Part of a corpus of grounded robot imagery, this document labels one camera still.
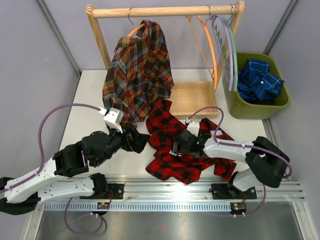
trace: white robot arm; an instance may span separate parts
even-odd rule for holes
[[[124,113],[116,108],[101,108],[109,134],[96,131],[81,141],[66,146],[54,154],[38,173],[39,168],[16,179],[0,179],[0,211],[12,215],[33,211],[36,205],[61,198],[81,197],[101,199],[108,192],[105,176],[73,177],[89,172],[89,166],[99,167],[119,149],[140,153],[150,136],[135,128],[120,126]]]
[[[174,137],[173,152],[189,154],[195,157],[223,158],[248,164],[249,168],[234,172],[222,189],[220,197],[237,198],[248,189],[260,184],[278,188],[290,162],[289,157],[267,138],[258,136],[254,141],[215,140],[199,136],[200,125],[191,121],[187,129],[183,129]]]

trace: shirt collar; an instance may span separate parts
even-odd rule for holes
[[[116,47],[115,47],[115,50],[114,50],[115,52],[119,48],[127,48],[132,45],[136,45],[137,43],[144,41],[149,36],[149,34],[150,34],[149,28],[151,28],[151,22],[148,20],[143,20],[141,22],[141,24],[144,24],[144,26],[137,31],[137,34],[139,34],[139,35],[124,36],[124,37],[120,38]]]

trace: metal floor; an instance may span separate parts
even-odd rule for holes
[[[248,212],[258,206],[248,203]],[[68,222],[85,212],[68,211]],[[213,216],[213,212],[116,212],[103,217],[108,224],[94,236],[78,236],[66,229],[63,211],[45,211],[37,240],[302,240],[302,234],[289,202],[266,202],[253,216]],[[82,218],[71,227],[79,232],[94,231],[100,220]]]

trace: green basket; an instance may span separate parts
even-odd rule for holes
[[[245,68],[248,59],[262,60],[270,63],[270,74],[283,79],[275,61],[267,55],[260,53],[238,52],[236,56],[239,71],[242,71]],[[236,119],[267,119],[280,109],[285,108],[290,102],[290,97],[285,84],[282,85],[281,94],[274,98],[274,105],[258,105],[251,104],[243,100],[238,91],[229,91],[228,80],[224,75],[222,83],[228,110]]]

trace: clothes rack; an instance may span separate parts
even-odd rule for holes
[[[201,15],[232,15],[231,29],[235,36],[245,9],[243,1],[237,1],[235,5],[223,6],[177,6],[177,7],[144,7],[144,8],[114,8],[95,9],[92,4],[86,6],[85,11],[88,16],[96,43],[99,47],[106,70],[109,69],[111,60],[106,47],[98,19],[106,18],[127,18],[130,10],[130,18],[135,17],[168,17],[168,16],[201,16]],[[228,42],[224,42],[223,55],[229,54]],[[219,58],[217,65],[218,82],[223,71],[223,58]],[[206,106],[216,106],[214,82],[208,81],[188,81],[174,82],[171,90],[170,101],[172,101],[171,114],[178,119],[185,119],[198,109]],[[204,110],[198,114],[199,118],[216,118],[216,109]]]

